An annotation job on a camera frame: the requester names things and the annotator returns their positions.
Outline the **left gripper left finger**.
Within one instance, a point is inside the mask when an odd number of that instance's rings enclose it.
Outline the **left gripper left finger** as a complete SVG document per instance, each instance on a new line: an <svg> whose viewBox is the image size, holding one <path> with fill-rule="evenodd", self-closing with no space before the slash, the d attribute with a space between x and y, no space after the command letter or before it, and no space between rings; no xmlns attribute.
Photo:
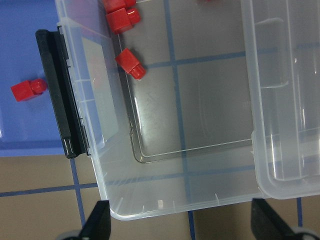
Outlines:
<svg viewBox="0 0 320 240"><path fill-rule="evenodd" d="M79 233L80 240L108 240L111 235L111 213L108 200L98 201L84 227Z"/></svg>

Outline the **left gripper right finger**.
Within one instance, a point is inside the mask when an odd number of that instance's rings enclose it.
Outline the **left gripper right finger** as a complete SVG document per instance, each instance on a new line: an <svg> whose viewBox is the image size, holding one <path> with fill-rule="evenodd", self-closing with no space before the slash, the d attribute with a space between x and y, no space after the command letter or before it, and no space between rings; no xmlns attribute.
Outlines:
<svg viewBox="0 0 320 240"><path fill-rule="evenodd" d="M318 240L320 235L303 227L290 227L263 198L251 201L250 227L256 240Z"/></svg>

